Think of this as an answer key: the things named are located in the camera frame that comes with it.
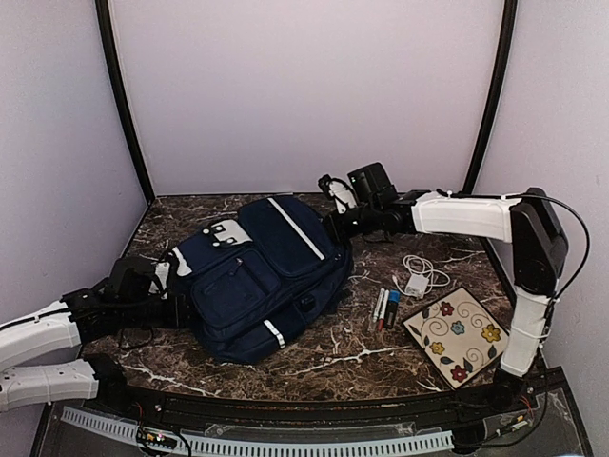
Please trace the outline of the navy blue student backpack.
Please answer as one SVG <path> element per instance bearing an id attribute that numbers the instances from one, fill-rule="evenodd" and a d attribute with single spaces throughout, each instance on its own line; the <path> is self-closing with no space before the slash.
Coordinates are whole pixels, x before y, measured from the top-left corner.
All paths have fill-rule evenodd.
<path id="1" fill-rule="evenodd" d="M 253 365 L 335 309 L 353 268 L 311 206 L 273 195 L 199 228 L 170 253 L 171 290 L 193 308 L 190 328 L 216 360 Z"/>

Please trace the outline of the black marker blue cap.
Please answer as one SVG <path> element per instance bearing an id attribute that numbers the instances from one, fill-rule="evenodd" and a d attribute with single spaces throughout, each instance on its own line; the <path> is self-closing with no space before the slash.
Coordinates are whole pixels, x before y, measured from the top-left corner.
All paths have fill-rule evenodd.
<path id="1" fill-rule="evenodd" d="M 397 290 L 390 290 L 385 302 L 383 315 L 383 327 L 393 328 L 397 318 L 397 311 L 401 299 L 401 294 Z"/>

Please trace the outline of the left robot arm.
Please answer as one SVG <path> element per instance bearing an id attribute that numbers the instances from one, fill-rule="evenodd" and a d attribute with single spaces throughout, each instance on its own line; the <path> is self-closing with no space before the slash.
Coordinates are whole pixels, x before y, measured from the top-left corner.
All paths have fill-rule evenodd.
<path id="1" fill-rule="evenodd" d="M 129 328 L 185 328 L 191 312 L 175 290 L 192 272 L 173 255 L 162 260 L 127 257 L 108 277 L 81 288 L 25 317 L 1 326 L 1 409 L 72 399 L 98 399 L 114 415 L 134 407 L 121 367 L 106 354 L 59 365 L 31 360 L 77 348 Z"/>

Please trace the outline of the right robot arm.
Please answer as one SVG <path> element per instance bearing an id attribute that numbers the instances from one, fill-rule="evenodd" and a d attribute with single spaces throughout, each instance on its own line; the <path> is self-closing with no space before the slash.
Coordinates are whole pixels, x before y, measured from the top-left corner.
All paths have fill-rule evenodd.
<path id="1" fill-rule="evenodd" d="M 338 242 L 383 231 L 467 235 L 511 245 L 516 304 L 507 348 L 485 403 L 496 413 L 515 405 L 567 289 L 560 282 L 568 241 L 553 210 L 558 200 L 539 188 L 507 195 L 443 190 L 400 194 L 380 163 L 350 172 L 346 181 L 325 175 L 318 186 L 336 205 L 324 226 Z"/>

